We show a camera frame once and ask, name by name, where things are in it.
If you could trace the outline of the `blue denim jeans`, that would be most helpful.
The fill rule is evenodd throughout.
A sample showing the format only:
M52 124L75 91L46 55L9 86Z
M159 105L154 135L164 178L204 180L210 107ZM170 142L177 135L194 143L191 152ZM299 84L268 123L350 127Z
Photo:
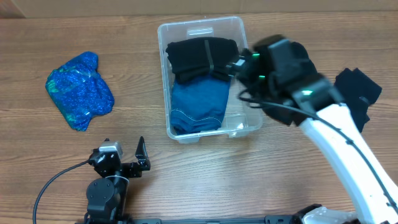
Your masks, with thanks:
M196 77L172 87L170 125L178 135L217 130L229 97L230 81L211 75Z

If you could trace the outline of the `shiny blue sequin garment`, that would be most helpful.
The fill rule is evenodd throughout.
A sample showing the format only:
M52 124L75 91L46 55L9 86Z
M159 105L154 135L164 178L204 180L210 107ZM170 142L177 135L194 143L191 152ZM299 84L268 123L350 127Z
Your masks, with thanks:
M48 76L45 89L68 125L86 131L96 116L110 113L114 96L98 73L96 53L83 52L55 69Z

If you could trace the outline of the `black taped garment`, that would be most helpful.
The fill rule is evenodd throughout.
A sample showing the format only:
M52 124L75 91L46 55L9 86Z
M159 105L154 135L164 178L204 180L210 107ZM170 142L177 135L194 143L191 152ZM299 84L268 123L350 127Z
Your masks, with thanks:
M221 37L197 37L171 42L165 52L179 84L207 75L228 82L230 77L226 66L239 54L234 40Z

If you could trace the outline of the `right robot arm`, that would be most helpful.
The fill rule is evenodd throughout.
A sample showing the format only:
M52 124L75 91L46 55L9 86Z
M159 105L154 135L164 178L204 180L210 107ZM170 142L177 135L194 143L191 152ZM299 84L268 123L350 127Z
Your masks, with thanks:
M295 124L319 148L350 196L356 221L397 222L397 186L358 131L340 92L282 35L244 49L231 64L239 99Z

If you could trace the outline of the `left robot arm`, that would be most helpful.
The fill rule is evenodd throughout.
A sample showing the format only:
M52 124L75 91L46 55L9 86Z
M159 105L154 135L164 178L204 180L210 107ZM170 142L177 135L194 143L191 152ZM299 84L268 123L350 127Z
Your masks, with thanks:
M123 150L117 141L106 139L94 149L89 165L100 175L86 190L88 199L85 223L133 223L132 216L124 212L129 180L140 178L150 170L150 160L143 137L139 138L135 152L136 162L121 162Z

